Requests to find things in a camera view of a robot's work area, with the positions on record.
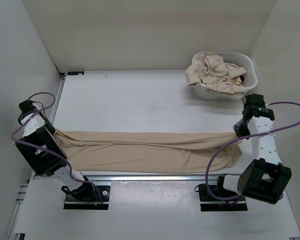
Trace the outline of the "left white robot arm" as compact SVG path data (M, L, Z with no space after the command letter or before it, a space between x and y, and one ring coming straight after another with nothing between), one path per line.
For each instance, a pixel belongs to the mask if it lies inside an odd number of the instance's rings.
M15 146L38 176L52 177L63 182L61 190L78 201L97 202L99 189L89 179L72 168L66 153L54 137L56 129L35 101L19 104L20 126L12 133Z

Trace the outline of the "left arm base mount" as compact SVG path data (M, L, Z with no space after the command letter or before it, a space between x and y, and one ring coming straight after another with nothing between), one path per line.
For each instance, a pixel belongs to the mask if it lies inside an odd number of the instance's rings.
M78 189L70 190L67 186L62 186L65 193L63 208L65 210L108 210L111 186L97 185L96 189L88 183L83 183Z

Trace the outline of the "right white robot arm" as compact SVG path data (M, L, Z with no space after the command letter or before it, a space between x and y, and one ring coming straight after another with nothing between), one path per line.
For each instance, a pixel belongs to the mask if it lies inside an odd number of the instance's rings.
M246 97L242 119L233 126L237 137L266 135L251 138L253 160L240 176L222 174L218 177L214 188L217 198L226 200L236 193L269 204L276 204L281 198L292 172L282 165L275 139L269 134L274 120L274 112L266 108L262 95L250 94Z

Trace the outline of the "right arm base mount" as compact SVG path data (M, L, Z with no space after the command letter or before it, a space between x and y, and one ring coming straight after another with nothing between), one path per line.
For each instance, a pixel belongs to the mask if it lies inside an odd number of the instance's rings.
M224 175L219 176L216 183L210 185L211 192L219 198L236 197L238 194L223 188ZM199 195L201 212L244 212L248 210L246 199L237 197L235 199L219 200L214 198L207 190L205 183L199 184L194 188Z

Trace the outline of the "beige trousers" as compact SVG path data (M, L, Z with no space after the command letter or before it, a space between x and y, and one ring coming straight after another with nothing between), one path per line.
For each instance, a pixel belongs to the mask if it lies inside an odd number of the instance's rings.
M226 133L93 132L56 130L54 137L77 171L191 174L232 168L242 156Z

